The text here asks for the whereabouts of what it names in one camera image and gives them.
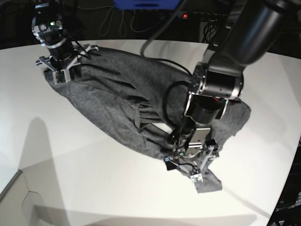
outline white table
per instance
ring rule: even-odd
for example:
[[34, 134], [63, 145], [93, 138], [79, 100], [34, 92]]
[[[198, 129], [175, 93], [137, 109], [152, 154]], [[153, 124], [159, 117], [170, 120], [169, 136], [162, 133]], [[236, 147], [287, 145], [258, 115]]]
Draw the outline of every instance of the white table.
[[[84, 43], [139, 53], [143, 41]], [[206, 47], [156, 41], [146, 55], [192, 72]], [[40, 45], [0, 51], [1, 150], [42, 196], [42, 219], [62, 226], [267, 224], [301, 134], [300, 60], [265, 54], [247, 67], [242, 99], [250, 120], [210, 165], [223, 190], [198, 194], [188, 178], [117, 143], [55, 93], [34, 64], [42, 55]]]

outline wrinkled fabric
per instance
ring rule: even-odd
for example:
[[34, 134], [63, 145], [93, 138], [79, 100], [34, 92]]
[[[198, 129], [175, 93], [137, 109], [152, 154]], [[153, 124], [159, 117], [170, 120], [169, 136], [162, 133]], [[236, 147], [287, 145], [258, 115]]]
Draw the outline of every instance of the wrinkled fabric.
[[[166, 64], [131, 53], [99, 48], [89, 52], [92, 60], [72, 68], [72, 81], [54, 85], [51, 71], [45, 79], [57, 93], [99, 129], [121, 144], [152, 158], [163, 159], [170, 149], [168, 134], [153, 123], [164, 122], [162, 104], [167, 88], [189, 75]], [[180, 123], [187, 88], [174, 88], [167, 102], [169, 118]], [[219, 144], [234, 136], [247, 122], [250, 108], [243, 102], [231, 103], [222, 120], [212, 123], [211, 136]], [[221, 190], [221, 182], [207, 170], [198, 192]]]

